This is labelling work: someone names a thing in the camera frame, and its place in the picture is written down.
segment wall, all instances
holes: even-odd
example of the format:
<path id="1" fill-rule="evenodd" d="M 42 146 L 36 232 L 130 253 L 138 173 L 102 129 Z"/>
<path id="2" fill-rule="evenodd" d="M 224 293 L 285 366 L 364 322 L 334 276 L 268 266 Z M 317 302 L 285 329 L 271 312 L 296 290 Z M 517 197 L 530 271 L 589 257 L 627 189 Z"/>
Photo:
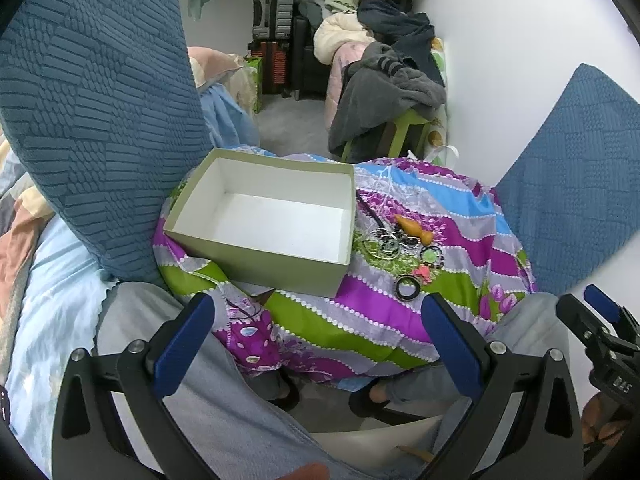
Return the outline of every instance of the wall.
<path id="1" fill-rule="evenodd" d="M 187 14 L 187 0 L 180 0 L 184 35 L 189 46 L 208 46 L 228 54 L 247 52 L 252 40 L 254 0 L 210 0 L 199 21 Z"/>
<path id="2" fill-rule="evenodd" d="M 640 101 L 640 46 L 610 0 L 414 0 L 444 39 L 450 142 L 456 170 L 496 184 L 585 62 Z M 596 283 L 640 319 L 636 236 L 585 283 Z M 590 363 L 572 338 L 580 404 L 593 389 Z"/>

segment screw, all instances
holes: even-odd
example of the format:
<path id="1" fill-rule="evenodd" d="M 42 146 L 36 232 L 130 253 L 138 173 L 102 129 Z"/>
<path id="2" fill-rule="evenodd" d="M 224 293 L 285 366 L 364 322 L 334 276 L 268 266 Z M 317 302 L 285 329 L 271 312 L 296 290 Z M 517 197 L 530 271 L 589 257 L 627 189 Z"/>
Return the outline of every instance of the screw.
<path id="1" fill-rule="evenodd" d="M 79 361 L 86 354 L 86 350 L 84 348 L 76 348 L 73 352 L 71 352 L 71 360 Z"/>
<path id="2" fill-rule="evenodd" d="M 129 343 L 129 346 L 127 346 L 127 350 L 132 354 L 139 354 L 144 349 L 145 349 L 145 342 L 142 341 L 142 339 L 136 339 L 135 341 L 132 341 L 131 343 Z"/>
<path id="3" fill-rule="evenodd" d="M 562 359 L 564 359 L 564 354 L 562 354 L 562 352 L 559 351 L 557 348 L 552 348 L 549 351 L 549 355 L 551 355 L 551 358 L 554 361 L 562 361 Z"/>
<path id="4" fill-rule="evenodd" d="M 502 341 L 491 342 L 491 344 L 489 345 L 489 348 L 491 349 L 491 352 L 498 355 L 502 355 L 507 351 L 507 347 Z"/>

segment gray pants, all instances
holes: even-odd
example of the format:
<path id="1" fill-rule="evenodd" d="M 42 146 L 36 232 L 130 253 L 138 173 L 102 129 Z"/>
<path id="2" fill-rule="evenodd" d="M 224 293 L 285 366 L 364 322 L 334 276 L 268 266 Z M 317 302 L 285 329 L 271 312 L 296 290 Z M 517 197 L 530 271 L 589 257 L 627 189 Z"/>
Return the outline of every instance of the gray pants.
<path id="1" fill-rule="evenodd" d="M 492 338 L 500 339 L 518 353 L 542 355 L 553 346 L 566 355 L 566 330 L 555 318 L 554 305 L 555 298 L 545 294 L 523 300 L 504 317 Z M 180 309 L 174 298 L 156 286 L 146 283 L 119 285 L 104 302 L 97 336 L 98 352 L 119 353 L 133 339 L 149 340 L 162 323 L 174 319 Z M 253 386 L 256 390 L 264 388 L 266 391 L 270 387 L 269 380 L 268 376 L 264 377 L 264 384 L 258 381 Z M 403 376 L 393 381 L 388 391 L 394 400 L 459 397 L 446 370 L 439 366 Z M 114 398 L 140 462 L 159 470 L 124 397 L 114 394 Z M 513 398 L 512 401 L 515 414 L 517 402 Z M 324 463 L 333 480 L 411 479 L 424 468 L 424 464 L 413 456 L 403 457 L 386 470 L 369 472 L 334 460 L 292 417 L 247 387 L 233 358 L 213 336 L 206 338 L 178 391 L 166 397 L 164 403 L 193 447 L 222 480 L 276 479 L 311 462 Z M 456 402 L 440 427 L 425 436 L 424 447 L 440 449 L 468 406 L 468 399 Z M 501 435 L 497 433 L 494 437 L 496 444 L 492 442 L 498 452 L 510 422 L 504 426 Z M 489 452 L 485 458 L 490 460 Z"/>

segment black slipper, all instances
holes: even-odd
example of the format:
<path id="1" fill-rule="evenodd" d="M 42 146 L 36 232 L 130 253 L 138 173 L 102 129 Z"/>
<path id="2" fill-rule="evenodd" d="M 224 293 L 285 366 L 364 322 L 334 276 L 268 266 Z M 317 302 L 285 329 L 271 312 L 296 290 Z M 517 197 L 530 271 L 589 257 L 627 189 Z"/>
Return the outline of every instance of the black slipper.
<path id="1" fill-rule="evenodd" d="M 300 392 L 298 391 L 298 388 L 293 383 L 291 378 L 287 375 L 287 373 L 282 368 L 280 368 L 279 372 L 280 372 L 280 377 L 285 382 L 285 384 L 289 387 L 289 395 L 287 395 L 283 399 L 273 399 L 273 400 L 270 400 L 269 402 L 274 406 L 277 406 L 278 408 L 280 408 L 283 412 L 290 412 L 290 410 L 293 410 L 293 408 L 295 408 L 300 402 Z"/>
<path id="2" fill-rule="evenodd" d="M 353 392 L 349 396 L 349 407 L 354 415 L 359 416 L 360 418 L 374 416 L 388 405 L 388 400 L 385 402 L 373 402 L 369 397 L 369 392 L 376 384 L 378 384 L 378 382 L 380 382 L 380 379 L 374 379 L 367 384 L 367 386 L 357 392 Z"/>

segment green plastic stool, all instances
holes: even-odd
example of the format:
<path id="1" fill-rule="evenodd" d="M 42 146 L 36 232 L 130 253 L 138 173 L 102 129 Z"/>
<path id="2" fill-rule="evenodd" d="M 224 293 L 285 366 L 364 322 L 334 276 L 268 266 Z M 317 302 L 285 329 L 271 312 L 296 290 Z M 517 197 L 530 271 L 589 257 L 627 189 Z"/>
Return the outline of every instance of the green plastic stool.
<path id="1" fill-rule="evenodd" d="M 425 119 L 418 112 L 416 112 L 413 108 L 409 108 L 403 114 L 394 120 L 394 124 L 396 126 L 396 132 L 394 133 L 394 138 L 391 141 L 391 147 L 389 147 L 389 153 L 387 156 L 391 158 L 396 158 L 400 156 L 400 151 L 402 151 L 402 147 L 404 146 L 404 141 L 406 140 L 406 133 L 409 131 L 409 126 L 412 124 L 421 124 L 422 125 L 422 133 L 420 134 L 420 140 L 418 141 L 418 147 L 415 150 L 418 153 L 422 153 L 424 151 L 424 143 L 427 139 L 427 125 L 430 124 L 431 121 L 429 119 Z M 344 145 L 344 149 L 342 150 L 342 156 L 340 158 L 341 162 L 346 162 L 349 154 L 351 152 L 351 143 L 353 140 L 350 140 Z"/>

